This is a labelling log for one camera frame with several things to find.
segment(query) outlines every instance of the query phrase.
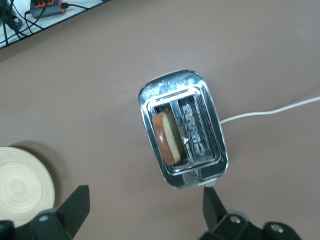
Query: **bread slice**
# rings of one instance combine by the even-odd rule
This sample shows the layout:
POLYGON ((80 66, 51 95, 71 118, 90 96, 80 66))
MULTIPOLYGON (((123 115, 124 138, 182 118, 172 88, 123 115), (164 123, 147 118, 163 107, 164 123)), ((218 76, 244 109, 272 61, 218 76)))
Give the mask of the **bread slice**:
POLYGON ((152 124, 163 161, 167 165, 178 163, 185 149, 172 110, 156 114, 152 124))

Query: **bread crust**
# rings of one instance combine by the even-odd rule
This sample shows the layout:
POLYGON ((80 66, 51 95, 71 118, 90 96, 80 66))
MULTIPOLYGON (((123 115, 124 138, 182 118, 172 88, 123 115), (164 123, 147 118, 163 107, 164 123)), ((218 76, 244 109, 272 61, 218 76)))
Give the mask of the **bread crust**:
POLYGON ((159 112, 152 119, 152 124, 153 124, 154 135, 158 143, 160 152, 162 154, 163 161, 167 165, 172 165, 172 164, 178 163, 181 160, 181 156, 178 159, 174 158, 167 140, 167 136, 165 134, 164 117, 168 113, 169 113, 169 110, 159 112))

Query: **brown table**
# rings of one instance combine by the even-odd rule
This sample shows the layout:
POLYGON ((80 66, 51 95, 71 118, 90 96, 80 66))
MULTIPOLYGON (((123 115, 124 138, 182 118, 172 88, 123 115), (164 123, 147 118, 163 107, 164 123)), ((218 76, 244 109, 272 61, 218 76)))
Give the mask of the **brown table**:
MULTIPOLYGON (((113 0, 0 51, 0 146, 51 171, 59 205, 89 184, 75 239, 188 239, 201 187, 161 176, 138 93, 180 69, 206 79, 220 119, 320 95, 320 2, 113 0)), ((223 125, 228 209, 319 238, 320 103, 223 125)))

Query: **wooden coaster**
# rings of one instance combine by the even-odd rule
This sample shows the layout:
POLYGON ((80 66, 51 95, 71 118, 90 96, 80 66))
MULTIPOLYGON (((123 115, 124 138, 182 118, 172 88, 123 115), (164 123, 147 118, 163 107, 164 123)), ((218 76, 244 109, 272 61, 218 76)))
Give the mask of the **wooden coaster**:
POLYGON ((55 187, 45 166, 27 151, 0 147, 0 220, 19 227, 54 203, 55 187))

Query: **chrome toaster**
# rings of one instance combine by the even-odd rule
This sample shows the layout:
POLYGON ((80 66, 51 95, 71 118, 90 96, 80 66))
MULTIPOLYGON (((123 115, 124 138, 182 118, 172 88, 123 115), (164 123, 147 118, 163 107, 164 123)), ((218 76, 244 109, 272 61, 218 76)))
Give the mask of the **chrome toaster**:
POLYGON ((157 77, 140 91, 139 105, 148 138, 164 179, 174 188, 212 185, 228 168, 228 153, 216 108, 205 80, 181 70, 157 77), (168 165, 153 118, 173 113, 183 146, 180 161, 168 165))

